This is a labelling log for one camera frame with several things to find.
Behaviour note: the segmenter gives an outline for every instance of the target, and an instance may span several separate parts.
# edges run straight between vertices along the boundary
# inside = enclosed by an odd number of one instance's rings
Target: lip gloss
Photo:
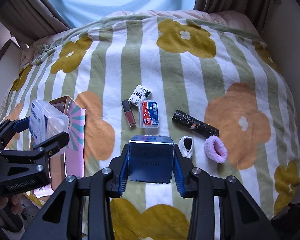
[[[124,110],[124,114],[126,115],[128,125],[130,127],[136,125],[136,121],[134,120],[134,116],[133,116],[133,113],[132,113],[130,105],[129,105],[129,101],[124,100],[121,103],[122,103],[122,107],[123,107],[123,110]]]

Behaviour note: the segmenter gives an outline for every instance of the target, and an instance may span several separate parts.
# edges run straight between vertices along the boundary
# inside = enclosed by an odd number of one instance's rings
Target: transparent plastic box
[[[158,104],[151,100],[141,100],[139,103],[139,120],[141,128],[158,128]]]
[[[37,145],[61,133],[68,132],[69,118],[53,105],[43,100],[31,102],[29,130]],[[65,147],[57,155],[65,153]]]

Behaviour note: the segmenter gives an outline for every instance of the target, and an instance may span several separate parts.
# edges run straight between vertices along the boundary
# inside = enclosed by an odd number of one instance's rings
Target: bed
[[[131,129],[126,123],[121,101],[138,84],[151,89],[158,103],[157,130]],[[175,143],[187,135],[194,138],[194,165],[212,176],[235,175],[269,219],[300,184],[292,95],[243,14],[121,11],[40,39],[23,51],[20,76],[9,88],[0,122],[28,116],[33,99],[65,95],[86,109],[85,176],[107,167],[133,135],[166,135]],[[171,121],[176,109],[220,130],[226,163],[207,158],[205,138]],[[132,110],[138,119],[137,108]],[[29,149],[29,142],[25,131],[9,149]],[[123,198],[111,201],[115,238],[186,239],[191,207],[174,180],[160,185],[129,181]],[[217,197],[215,211],[218,239]]]

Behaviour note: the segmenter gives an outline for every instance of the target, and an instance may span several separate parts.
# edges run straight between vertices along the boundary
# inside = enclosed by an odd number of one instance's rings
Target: label
[[[142,102],[143,125],[158,125],[158,111],[156,102]]]
[[[47,121],[47,117],[41,110],[34,103],[31,103],[29,131],[36,145],[46,140]]]
[[[7,186],[7,189],[9,191],[13,191],[15,189],[20,189],[20,188],[24,188],[28,185],[31,185],[31,184],[34,184],[35,183],[35,180],[34,179],[31,179],[31,180],[26,180],[24,182],[21,182],[21,183],[16,183],[16,184],[13,184],[11,186]]]

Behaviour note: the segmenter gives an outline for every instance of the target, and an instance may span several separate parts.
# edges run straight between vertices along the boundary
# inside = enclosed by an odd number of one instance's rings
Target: cardboard box
[[[34,190],[34,194],[37,198],[51,195],[66,178],[67,171],[69,175],[83,177],[83,129],[85,123],[85,109],[80,108],[69,96],[57,98],[49,103],[68,116],[68,133],[70,137],[72,137],[72,140],[70,140],[66,146],[64,154],[53,156],[49,159],[51,187],[47,185],[46,187]],[[78,126],[81,127],[79,129],[80,132],[78,131],[74,134],[72,128],[75,127],[75,130],[78,130]],[[73,137],[77,138],[78,144],[76,144]],[[33,148],[33,138],[31,138],[30,148]]]

